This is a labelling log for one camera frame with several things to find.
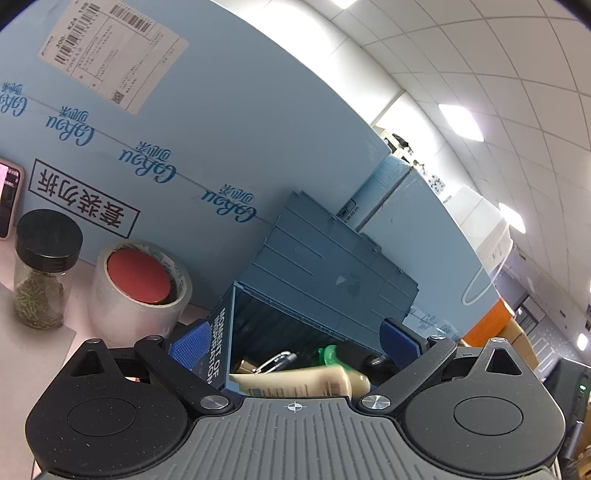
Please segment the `green tube white cap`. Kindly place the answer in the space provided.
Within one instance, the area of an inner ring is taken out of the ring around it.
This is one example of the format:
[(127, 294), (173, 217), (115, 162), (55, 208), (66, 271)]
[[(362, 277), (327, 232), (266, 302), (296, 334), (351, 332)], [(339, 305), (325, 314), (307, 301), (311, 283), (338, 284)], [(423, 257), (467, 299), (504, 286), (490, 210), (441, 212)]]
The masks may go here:
[(352, 370), (352, 367), (346, 364), (344, 361), (339, 360), (337, 354), (337, 345), (328, 345), (325, 348), (318, 349), (318, 366), (341, 366), (345, 370)]

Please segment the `cream lotion tube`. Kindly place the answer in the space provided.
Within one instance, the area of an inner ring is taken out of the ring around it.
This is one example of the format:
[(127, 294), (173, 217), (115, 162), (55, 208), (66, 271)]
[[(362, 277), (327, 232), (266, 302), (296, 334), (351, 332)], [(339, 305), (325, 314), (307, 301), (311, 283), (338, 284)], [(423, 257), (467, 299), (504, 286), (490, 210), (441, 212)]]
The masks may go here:
[(240, 392), (260, 398), (360, 397), (370, 392), (370, 380), (339, 365), (271, 372), (231, 374)]

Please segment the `clear tape roll red core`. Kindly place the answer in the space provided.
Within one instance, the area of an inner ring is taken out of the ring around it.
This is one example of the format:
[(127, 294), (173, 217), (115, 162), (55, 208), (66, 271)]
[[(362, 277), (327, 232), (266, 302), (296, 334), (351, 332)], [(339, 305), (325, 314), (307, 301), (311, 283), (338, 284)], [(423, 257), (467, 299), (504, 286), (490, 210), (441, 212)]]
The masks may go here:
[(186, 269), (158, 246), (124, 242), (96, 263), (88, 315), (109, 347), (129, 347), (150, 335), (167, 337), (192, 295)]

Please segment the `orange cardboard box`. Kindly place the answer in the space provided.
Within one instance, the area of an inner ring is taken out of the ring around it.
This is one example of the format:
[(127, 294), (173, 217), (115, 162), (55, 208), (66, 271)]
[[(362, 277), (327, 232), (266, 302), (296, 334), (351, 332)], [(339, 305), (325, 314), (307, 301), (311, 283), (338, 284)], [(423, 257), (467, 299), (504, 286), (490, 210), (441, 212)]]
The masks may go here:
[(470, 347), (483, 347), (490, 338), (497, 337), (514, 317), (514, 311), (500, 298), (462, 341)]

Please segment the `silver clip pen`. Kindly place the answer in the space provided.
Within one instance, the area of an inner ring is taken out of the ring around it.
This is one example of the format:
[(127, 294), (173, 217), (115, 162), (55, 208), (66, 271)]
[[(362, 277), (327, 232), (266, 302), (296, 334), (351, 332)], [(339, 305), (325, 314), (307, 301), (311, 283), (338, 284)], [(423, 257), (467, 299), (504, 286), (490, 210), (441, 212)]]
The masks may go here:
[(283, 351), (274, 355), (259, 367), (253, 370), (254, 374), (269, 374), (271, 372), (283, 371), (297, 360), (297, 354), (290, 351)]

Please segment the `dark blue storage box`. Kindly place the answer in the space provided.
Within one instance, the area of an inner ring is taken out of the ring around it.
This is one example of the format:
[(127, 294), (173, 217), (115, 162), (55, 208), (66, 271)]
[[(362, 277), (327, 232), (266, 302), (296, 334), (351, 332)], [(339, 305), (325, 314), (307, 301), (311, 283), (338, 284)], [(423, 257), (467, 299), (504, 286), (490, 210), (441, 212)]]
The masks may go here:
[(262, 365), (287, 351), (295, 368), (346, 344), (350, 366), (383, 353), (384, 320), (402, 321), (418, 283), (369, 237), (306, 193), (290, 195), (252, 262), (209, 316), (211, 350), (200, 374), (217, 389), (242, 360)]

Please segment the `brown cardboard box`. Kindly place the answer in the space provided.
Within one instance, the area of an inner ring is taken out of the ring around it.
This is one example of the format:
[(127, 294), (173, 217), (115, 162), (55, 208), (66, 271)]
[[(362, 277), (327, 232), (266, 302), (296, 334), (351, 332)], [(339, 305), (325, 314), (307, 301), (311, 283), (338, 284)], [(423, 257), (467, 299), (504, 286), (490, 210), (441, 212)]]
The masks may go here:
[(536, 370), (539, 365), (537, 356), (525, 331), (515, 319), (511, 319), (499, 332), (498, 336), (505, 338), (513, 346), (531, 370)]

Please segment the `glass spice jar black lid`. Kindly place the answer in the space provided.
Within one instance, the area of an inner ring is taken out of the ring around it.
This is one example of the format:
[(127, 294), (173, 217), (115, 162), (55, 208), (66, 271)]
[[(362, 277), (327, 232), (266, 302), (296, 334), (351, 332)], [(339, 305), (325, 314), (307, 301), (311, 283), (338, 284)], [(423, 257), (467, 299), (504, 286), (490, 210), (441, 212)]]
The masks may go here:
[(23, 324), (39, 330), (63, 324), (82, 243), (77, 223), (61, 212), (36, 209), (18, 221), (13, 308)]

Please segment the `light blue cardboard box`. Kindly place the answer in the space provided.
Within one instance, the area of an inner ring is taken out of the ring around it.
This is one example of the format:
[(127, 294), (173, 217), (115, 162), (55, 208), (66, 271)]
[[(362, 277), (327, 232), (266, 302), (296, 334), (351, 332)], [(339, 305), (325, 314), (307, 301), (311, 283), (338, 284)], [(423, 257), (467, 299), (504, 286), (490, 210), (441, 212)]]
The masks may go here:
[(418, 283), (418, 332), (462, 338), (500, 299), (422, 176), (249, 23), (209, 1), (122, 1), (188, 41), (133, 115), (38, 58), (70, 2), (34, 2), (1, 32), (1, 153), (26, 172), (25, 209), (77, 221), (84, 260), (158, 245), (212, 308), (306, 193)]

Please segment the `pink cased phone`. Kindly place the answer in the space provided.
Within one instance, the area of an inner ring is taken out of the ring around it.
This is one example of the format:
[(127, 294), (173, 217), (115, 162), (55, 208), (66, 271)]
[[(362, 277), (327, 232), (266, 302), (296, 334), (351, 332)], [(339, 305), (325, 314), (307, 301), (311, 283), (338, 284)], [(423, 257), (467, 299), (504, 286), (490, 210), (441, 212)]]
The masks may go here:
[(25, 179), (22, 167), (0, 159), (0, 238), (6, 240), (13, 230), (17, 205)]

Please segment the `white shipping label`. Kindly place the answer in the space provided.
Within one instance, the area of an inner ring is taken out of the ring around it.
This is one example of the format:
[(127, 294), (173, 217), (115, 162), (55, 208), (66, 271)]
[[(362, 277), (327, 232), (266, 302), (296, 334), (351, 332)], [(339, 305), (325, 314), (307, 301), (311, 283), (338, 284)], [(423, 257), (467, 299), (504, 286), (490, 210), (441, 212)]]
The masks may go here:
[(136, 115), (188, 41), (122, 1), (72, 1), (38, 58)]

